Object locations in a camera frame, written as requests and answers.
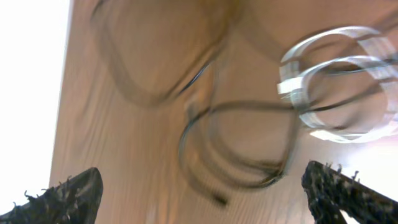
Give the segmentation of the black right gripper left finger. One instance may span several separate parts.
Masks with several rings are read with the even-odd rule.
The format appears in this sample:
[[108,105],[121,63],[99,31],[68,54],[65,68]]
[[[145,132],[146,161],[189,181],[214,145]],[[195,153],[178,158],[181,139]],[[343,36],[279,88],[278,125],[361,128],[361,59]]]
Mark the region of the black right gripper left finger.
[[28,202],[2,214],[1,224],[94,224],[102,195],[100,171],[91,167],[42,195],[24,194]]

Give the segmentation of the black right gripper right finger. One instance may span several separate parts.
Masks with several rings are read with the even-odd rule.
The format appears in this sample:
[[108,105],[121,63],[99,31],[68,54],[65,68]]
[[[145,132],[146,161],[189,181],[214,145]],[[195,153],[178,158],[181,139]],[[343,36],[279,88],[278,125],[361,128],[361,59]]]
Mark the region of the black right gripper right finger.
[[397,202],[331,166],[310,161],[302,176],[308,209],[315,223],[346,223],[342,211],[358,223],[397,224]]

